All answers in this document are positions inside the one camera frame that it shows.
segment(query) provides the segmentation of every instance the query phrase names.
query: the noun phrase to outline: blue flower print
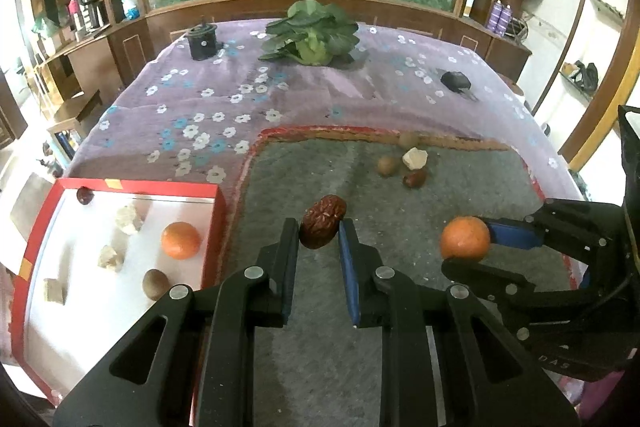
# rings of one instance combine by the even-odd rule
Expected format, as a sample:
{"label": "blue flower print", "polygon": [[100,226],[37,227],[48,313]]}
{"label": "blue flower print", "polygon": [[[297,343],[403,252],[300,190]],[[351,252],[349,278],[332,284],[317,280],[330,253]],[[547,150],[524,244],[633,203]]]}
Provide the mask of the blue flower print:
{"label": "blue flower print", "polygon": [[187,119],[178,118],[177,120],[174,120],[174,127],[176,129],[184,129],[185,127],[187,127]]}
{"label": "blue flower print", "polygon": [[220,138],[213,142],[209,147],[213,151],[213,154],[224,152],[224,150],[226,149],[226,140]]}
{"label": "blue flower print", "polygon": [[173,138],[165,138],[162,140],[162,149],[165,151],[170,151],[175,146],[175,140]]}
{"label": "blue flower print", "polygon": [[193,159],[193,164],[196,167],[204,167],[207,162],[209,161],[209,156],[205,155],[205,154],[198,154],[194,159]]}

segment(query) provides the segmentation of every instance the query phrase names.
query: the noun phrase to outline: purple bottle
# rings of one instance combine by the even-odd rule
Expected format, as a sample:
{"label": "purple bottle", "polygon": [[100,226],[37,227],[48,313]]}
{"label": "purple bottle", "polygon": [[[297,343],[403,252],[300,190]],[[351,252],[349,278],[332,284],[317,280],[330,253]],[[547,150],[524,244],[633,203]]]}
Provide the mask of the purple bottle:
{"label": "purple bottle", "polygon": [[498,21],[500,20],[500,14],[502,13],[502,3],[500,1],[494,2],[494,7],[491,8],[491,13],[489,14],[489,20],[486,23],[486,28],[495,32],[495,27],[498,25]]}
{"label": "purple bottle", "polygon": [[495,28],[496,34],[500,35],[501,37],[504,36],[504,34],[507,31],[507,26],[511,22],[512,14],[513,14],[513,11],[511,10],[511,6],[506,6],[502,10],[502,13],[500,13],[500,20],[498,20],[498,25]]}

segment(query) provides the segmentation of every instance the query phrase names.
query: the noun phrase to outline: leafy green vegetable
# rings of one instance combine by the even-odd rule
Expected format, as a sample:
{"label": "leafy green vegetable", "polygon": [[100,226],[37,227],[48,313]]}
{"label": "leafy green vegetable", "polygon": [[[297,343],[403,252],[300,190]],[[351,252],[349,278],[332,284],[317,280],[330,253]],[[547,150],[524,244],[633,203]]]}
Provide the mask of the leafy green vegetable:
{"label": "leafy green vegetable", "polygon": [[358,24],[338,6],[315,0],[293,3],[287,17],[267,24],[271,38],[264,41],[260,60],[290,57],[305,66],[327,66],[334,57],[348,60],[360,42],[354,33]]}

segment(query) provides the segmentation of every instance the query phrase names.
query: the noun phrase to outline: purple fabric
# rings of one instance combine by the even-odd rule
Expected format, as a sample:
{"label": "purple fabric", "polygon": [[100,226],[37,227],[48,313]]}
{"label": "purple fabric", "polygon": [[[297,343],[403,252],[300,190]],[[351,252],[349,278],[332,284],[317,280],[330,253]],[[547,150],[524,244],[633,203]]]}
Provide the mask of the purple fabric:
{"label": "purple fabric", "polygon": [[[220,182],[229,198],[260,131],[334,124],[497,139],[520,154],[546,196],[580,197],[531,115],[471,50],[360,24],[346,69],[261,62],[267,22],[218,24],[225,48],[201,62],[184,38],[171,44],[108,108],[66,174]],[[444,71],[465,73],[477,100],[447,90]]]}

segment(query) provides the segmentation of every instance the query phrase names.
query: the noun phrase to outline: white flower print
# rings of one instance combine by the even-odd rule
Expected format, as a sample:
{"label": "white flower print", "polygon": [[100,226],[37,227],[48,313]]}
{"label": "white flower print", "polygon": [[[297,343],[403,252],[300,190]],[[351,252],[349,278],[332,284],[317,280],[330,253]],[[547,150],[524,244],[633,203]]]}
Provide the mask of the white flower print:
{"label": "white flower print", "polygon": [[197,125],[188,125],[182,130],[182,136],[185,138],[193,138],[198,133]]}
{"label": "white flower print", "polygon": [[213,165],[213,167],[207,171],[207,181],[209,183],[222,183],[225,178],[225,169],[217,165]]}
{"label": "white flower print", "polygon": [[175,175],[178,178],[186,176],[189,172],[191,172],[191,164],[189,162],[180,162],[178,168],[175,169]]}
{"label": "white flower print", "polygon": [[209,144],[211,137],[207,133],[202,133],[193,141],[193,148],[195,150],[204,149]]}
{"label": "white flower print", "polygon": [[267,111],[265,118],[270,122],[277,122],[277,121],[280,121],[280,118],[282,118],[282,115],[280,111],[277,111],[275,109],[270,109]]}
{"label": "white flower print", "polygon": [[245,154],[249,150],[249,142],[247,140],[240,140],[234,147],[236,154]]}
{"label": "white flower print", "polygon": [[189,156],[191,156],[191,149],[180,149],[180,152],[178,152],[178,161],[184,162],[189,159]]}

